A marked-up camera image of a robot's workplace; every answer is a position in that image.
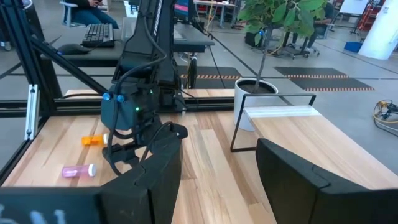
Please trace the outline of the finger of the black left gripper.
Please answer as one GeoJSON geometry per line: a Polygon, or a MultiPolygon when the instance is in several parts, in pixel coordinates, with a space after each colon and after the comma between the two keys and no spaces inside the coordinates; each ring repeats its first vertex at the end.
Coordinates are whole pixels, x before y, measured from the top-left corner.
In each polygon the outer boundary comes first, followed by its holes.
{"type": "Polygon", "coordinates": [[[171,132],[175,133],[179,139],[184,139],[188,137],[188,130],[185,126],[180,124],[173,124],[170,128],[171,132]]]}
{"type": "Polygon", "coordinates": [[[135,143],[128,144],[115,144],[109,147],[103,148],[103,157],[110,163],[114,164],[116,162],[124,162],[125,164],[137,164],[139,158],[136,155],[136,150],[139,145],[135,143]]]}

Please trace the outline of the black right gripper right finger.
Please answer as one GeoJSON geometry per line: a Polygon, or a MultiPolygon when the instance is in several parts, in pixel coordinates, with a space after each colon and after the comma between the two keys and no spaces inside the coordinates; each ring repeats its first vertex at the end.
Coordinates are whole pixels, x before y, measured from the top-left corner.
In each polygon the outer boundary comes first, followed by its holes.
{"type": "Polygon", "coordinates": [[[397,223],[397,189],[367,189],[265,138],[256,162],[277,223],[397,223]]]}

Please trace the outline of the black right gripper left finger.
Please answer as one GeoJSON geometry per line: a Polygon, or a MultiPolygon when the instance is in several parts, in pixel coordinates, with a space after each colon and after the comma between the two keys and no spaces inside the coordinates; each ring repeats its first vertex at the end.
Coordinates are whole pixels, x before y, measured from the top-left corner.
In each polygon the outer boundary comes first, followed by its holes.
{"type": "Polygon", "coordinates": [[[3,187],[1,223],[170,223],[182,173],[181,140],[99,187],[3,187]]]}

